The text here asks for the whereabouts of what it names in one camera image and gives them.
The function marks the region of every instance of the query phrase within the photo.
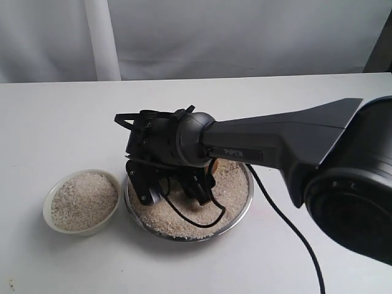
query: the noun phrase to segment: bowl rim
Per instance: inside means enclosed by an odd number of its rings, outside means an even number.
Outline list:
[[[129,181],[129,177],[126,176],[125,180],[123,182],[123,194],[124,194],[124,201],[126,204],[126,208],[129,212],[129,214],[132,216],[133,220],[144,230],[146,230],[147,232],[150,232],[152,235],[162,238],[162,239],[166,239],[166,240],[170,240],[170,241],[176,241],[176,242],[202,242],[202,241],[206,241],[212,238],[215,238],[217,236],[220,236],[228,231],[230,231],[233,227],[235,227],[245,216],[245,214],[248,212],[249,208],[251,207],[252,201],[253,201],[253,197],[254,197],[254,182],[253,182],[253,176],[251,174],[251,172],[249,171],[248,167],[239,162],[239,166],[243,169],[243,172],[245,173],[245,177],[248,183],[248,195],[247,195],[247,199],[246,199],[246,203],[244,204],[244,207],[242,208],[242,210],[240,211],[240,213],[231,221],[229,222],[226,226],[220,228],[218,231],[216,231],[214,234],[212,234],[211,236],[205,236],[202,237],[200,239],[197,238],[185,238],[185,237],[174,237],[174,236],[170,236],[170,235],[166,235],[166,234],[162,234],[159,233],[155,230],[153,230],[152,228],[148,227],[146,224],[144,224],[139,217],[137,216],[136,212],[134,211],[132,205],[130,204],[129,201],[129,193],[128,193],[128,185],[130,183]]]
[[[109,180],[109,182],[111,182],[111,184],[115,187],[115,189],[117,191],[117,202],[116,202],[116,205],[113,208],[113,210],[110,212],[110,214],[104,220],[100,221],[98,224],[92,226],[91,228],[86,228],[84,230],[79,230],[79,231],[63,230],[63,229],[57,227],[53,222],[53,219],[51,217],[51,204],[52,204],[54,196],[56,195],[56,193],[60,189],[60,187],[62,187],[62,185],[64,185],[65,182],[69,181],[70,179],[72,179],[82,173],[98,173],[100,175],[104,175]],[[100,227],[101,225],[103,225],[104,223],[106,223],[114,215],[114,213],[118,209],[119,203],[121,201],[121,196],[122,196],[121,185],[118,182],[118,180],[116,179],[116,177],[114,175],[112,175],[111,173],[109,173],[105,170],[100,170],[100,169],[96,169],[96,168],[76,171],[76,172],[71,173],[71,174],[65,176],[64,178],[60,179],[49,190],[49,192],[47,193],[47,196],[45,197],[45,200],[43,201],[43,210],[42,210],[43,219],[45,220],[45,222],[47,223],[47,225],[50,228],[52,228],[53,230],[55,230],[59,233],[68,234],[68,235],[79,235],[82,233],[91,232],[91,231],[97,229],[98,227]]]

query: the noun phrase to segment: metal bowl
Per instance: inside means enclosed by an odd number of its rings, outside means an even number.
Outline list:
[[[163,239],[167,239],[170,241],[177,241],[177,242],[201,242],[201,241],[205,241],[211,238],[214,238],[216,236],[219,236],[223,233],[226,233],[227,231],[229,231],[231,228],[233,228],[236,224],[238,224],[240,222],[240,220],[245,216],[245,214],[247,213],[249,207],[251,206],[252,200],[253,200],[253,177],[252,174],[250,173],[250,171],[248,170],[248,168],[244,165],[244,164],[240,164],[241,168],[244,170],[245,172],[245,177],[248,183],[248,196],[247,196],[247,200],[246,203],[243,207],[243,209],[241,210],[241,212],[238,214],[238,216],[236,218],[234,218],[230,223],[228,223],[226,226],[220,228],[218,231],[216,231],[213,235],[211,236],[206,236],[204,238],[184,238],[184,237],[174,237],[174,236],[170,236],[170,235],[166,235],[166,234],[162,234],[159,233],[155,230],[153,230],[152,228],[149,228],[147,225],[145,225],[137,216],[136,212],[134,211],[133,207],[130,204],[129,201],[129,192],[128,192],[128,185],[130,184],[129,178],[128,176],[126,176],[125,180],[124,180],[124,184],[123,184],[123,189],[124,189],[124,200],[125,200],[125,204],[126,207],[128,209],[129,214],[132,216],[132,218],[134,219],[134,221],[144,230],[146,230],[147,232],[150,232],[151,234],[158,236],[160,238]]]

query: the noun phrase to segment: white backdrop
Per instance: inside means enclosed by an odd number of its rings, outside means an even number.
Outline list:
[[[1,0],[0,82],[361,72],[391,8],[390,0]]]

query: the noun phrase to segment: white tabletop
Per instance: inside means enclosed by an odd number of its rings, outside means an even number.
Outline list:
[[[197,244],[139,229],[120,207],[90,238],[51,231],[46,193],[77,170],[125,176],[128,131],[116,113],[194,104],[217,120],[300,110],[346,97],[392,95],[388,73],[222,80],[0,85],[0,293],[318,293],[310,257],[258,188],[243,221]],[[296,209],[279,172],[257,168],[318,256],[327,293],[390,293],[392,266],[354,254]]]

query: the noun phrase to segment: uncooked rice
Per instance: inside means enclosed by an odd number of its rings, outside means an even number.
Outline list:
[[[215,226],[198,228],[191,225],[180,218],[165,200],[153,206],[141,205],[129,182],[131,207],[144,225],[162,235],[187,239],[202,239],[213,235],[241,213],[248,198],[248,182],[240,164],[223,159],[219,159],[218,162],[218,168],[214,174],[216,186],[213,188],[213,194],[216,200],[226,207],[226,213]],[[161,185],[163,190],[167,190],[167,181],[162,181]],[[190,199],[182,190],[179,182],[174,179],[171,179],[169,198],[186,217],[198,224],[210,224],[221,213],[221,210],[212,202],[200,206],[195,199]]]
[[[99,173],[82,173],[65,182],[53,197],[51,216],[55,226],[80,231],[102,222],[117,203],[117,191]]]

